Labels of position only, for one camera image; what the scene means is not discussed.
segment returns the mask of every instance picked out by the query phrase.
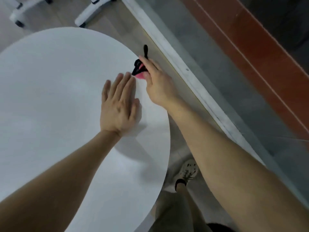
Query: white round table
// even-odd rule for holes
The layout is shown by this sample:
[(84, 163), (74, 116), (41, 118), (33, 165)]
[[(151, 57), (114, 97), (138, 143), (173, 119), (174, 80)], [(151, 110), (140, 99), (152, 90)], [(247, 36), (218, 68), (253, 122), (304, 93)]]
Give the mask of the white round table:
[[(37, 32), (0, 54), (0, 200), (99, 132), (104, 82), (136, 59), (113, 38), (73, 27)], [(131, 232), (155, 203), (170, 132), (145, 88), (137, 79), (141, 120), (103, 161), (67, 231)]]

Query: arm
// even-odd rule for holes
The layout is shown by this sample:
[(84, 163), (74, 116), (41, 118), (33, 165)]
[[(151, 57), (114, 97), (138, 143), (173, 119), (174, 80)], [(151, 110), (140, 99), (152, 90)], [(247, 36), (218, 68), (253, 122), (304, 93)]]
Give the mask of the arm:
[(75, 216), (100, 164), (135, 124), (139, 101), (129, 107), (135, 78), (106, 81), (98, 133), (0, 203), (0, 231), (64, 231)]
[(241, 231), (308, 231), (309, 213), (285, 185), (177, 96), (171, 78), (141, 58), (151, 100), (179, 126), (200, 171)]

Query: left hand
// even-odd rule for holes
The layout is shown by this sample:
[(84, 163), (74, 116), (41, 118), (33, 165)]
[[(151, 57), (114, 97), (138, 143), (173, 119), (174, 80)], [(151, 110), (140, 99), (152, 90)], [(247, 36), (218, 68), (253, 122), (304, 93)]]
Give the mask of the left hand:
[(135, 77), (129, 72), (125, 76), (118, 74), (112, 85), (110, 80), (105, 82), (102, 90), (101, 131), (115, 132), (121, 137), (135, 125), (139, 99), (135, 98), (132, 104), (130, 102), (135, 83)]

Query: shoe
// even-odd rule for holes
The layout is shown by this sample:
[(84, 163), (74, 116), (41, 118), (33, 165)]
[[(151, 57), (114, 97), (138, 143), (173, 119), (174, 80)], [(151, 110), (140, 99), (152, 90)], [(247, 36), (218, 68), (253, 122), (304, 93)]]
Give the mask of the shoe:
[(181, 167), (180, 172), (174, 177), (176, 179), (175, 190), (178, 183), (183, 183), (187, 186), (187, 183), (190, 182), (198, 173), (199, 167), (196, 164), (194, 159), (187, 160)]

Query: shorts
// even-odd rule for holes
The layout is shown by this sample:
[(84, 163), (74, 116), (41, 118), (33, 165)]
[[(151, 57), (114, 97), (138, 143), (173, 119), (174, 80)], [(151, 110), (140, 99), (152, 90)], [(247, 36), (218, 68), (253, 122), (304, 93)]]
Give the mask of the shorts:
[(213, 232), (202, 218), (193, 223), (187, 200), (179, 193), (161, 191), (156, 206), (149, 232)]

